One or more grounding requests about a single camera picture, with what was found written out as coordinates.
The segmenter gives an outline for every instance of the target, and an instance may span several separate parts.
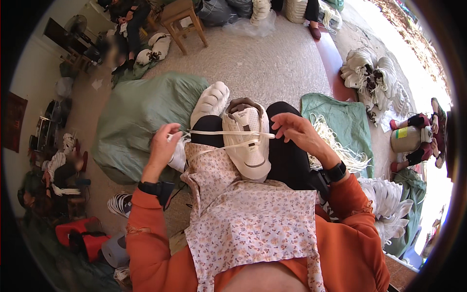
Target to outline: person's right hand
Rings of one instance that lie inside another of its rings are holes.
[[[292,140],[300,149],[312,156],[319,157],[320,150],[328,147],[318,135],[309,120],[293,113],[280,113],[271,118],[273,130],[277,130],[276,138],[285,136],[284,142]]]

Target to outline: pile of sneakers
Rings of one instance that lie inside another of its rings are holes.
[[[133,195],[125,192],[115,194],[107,201],[107,208],[111,213],[128,219],[131,212],[132,197]]]
[[[359,101],[375,124],[391,108],[401,116],[408,114],[410,100],[390,58],[378,60],[368,48],[350,50],[340,71],[345,86],[358,89]]]
[[[381,248],[390,245],[391,238],[399,238],[405,234],[409,220],[402,219],[412,208],[410,199],[399,202],[402,196],[402,186],[387,179],[358,178],[361,189],[372,201],[375,214],[375,227],[381,238]]]
[[[270,10],[270,0],[253,0],[253,14],[251,15],[250,23],[258,26],[261,20],[269,16]]]

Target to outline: green sack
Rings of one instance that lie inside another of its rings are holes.
[[[187,131],[191,113],[208,86],[203,77],[176,72],[120,82],[99,117],[91,148],[94,161],[117,184],[139,181],[149,159],[152,133],[167,123],[179,123]],[[168,167],[160,179],[179,176]]]
[[[337,9],[339,12],[341,12],[344,9],[344,0],[323,0],[327,4],[329,4],[331,7]]]

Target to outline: green tarp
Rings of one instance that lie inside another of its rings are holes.
[[[91,149],[94,161],[117,184],[139,181],[149,159],[152,133],[174,122],[186,131],[208,86],[203,77],[176,72],[117,84],[99,117]],[[179,175],[168,167],[161,179],[174,180]]]
[[[404,217],[409,223],[405,228],[405,234],[399,238],[391,238],[391,245],[386,245],[384,250],[388,253],[400,257],[412,243],[417,233],[420,217],[422,214],[423,199],[426,194],[426,182],[418,179],[417,173],[410,169],[399,171],[393,180],[396,184],[402,184],[401,201],[411,199],[412,208]]]
[[[328,127],[336,133],[336,141],[354,152],[365,152],[368,158],[373,158],[371,150],[370,129],[367,113],[361,102],[338,101],[320,93],[309,93],[302,96],[302,116],[310,119],[310,114],[322,114]],[[373,177],[373,159],[361,175]]]

